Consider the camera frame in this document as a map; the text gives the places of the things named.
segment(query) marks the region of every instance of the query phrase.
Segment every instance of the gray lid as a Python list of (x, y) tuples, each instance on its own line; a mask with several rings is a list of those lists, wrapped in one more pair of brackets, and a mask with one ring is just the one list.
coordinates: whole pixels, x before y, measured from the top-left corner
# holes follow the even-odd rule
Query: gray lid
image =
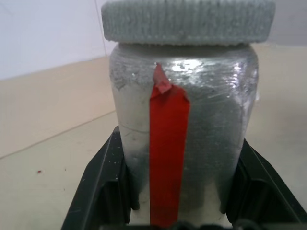
[(264, 42), (273, 0), (113, 0), (102, 7), (107, 40), (161, 45)]

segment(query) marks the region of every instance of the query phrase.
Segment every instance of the beige table surface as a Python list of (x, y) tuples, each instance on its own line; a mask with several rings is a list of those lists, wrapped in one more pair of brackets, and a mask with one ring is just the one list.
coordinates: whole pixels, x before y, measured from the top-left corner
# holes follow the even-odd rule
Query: beige table surface
[[(255, 49), (260, 100), (246, 136), (307, 209), (307, 48)], [(1, 159), (0, 229), (60, 229), (85, 166), (116, 125), (110, 113)]]

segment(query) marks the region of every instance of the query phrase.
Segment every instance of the red tape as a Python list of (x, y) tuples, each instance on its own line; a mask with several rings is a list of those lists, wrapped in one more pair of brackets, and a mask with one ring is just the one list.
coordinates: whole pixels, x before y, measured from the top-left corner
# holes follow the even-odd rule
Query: red tape
[(150, 98), (150, 223), (169, 227), (177, 222), (187, 138), (189, 100), (171, 85), (160, 64)]

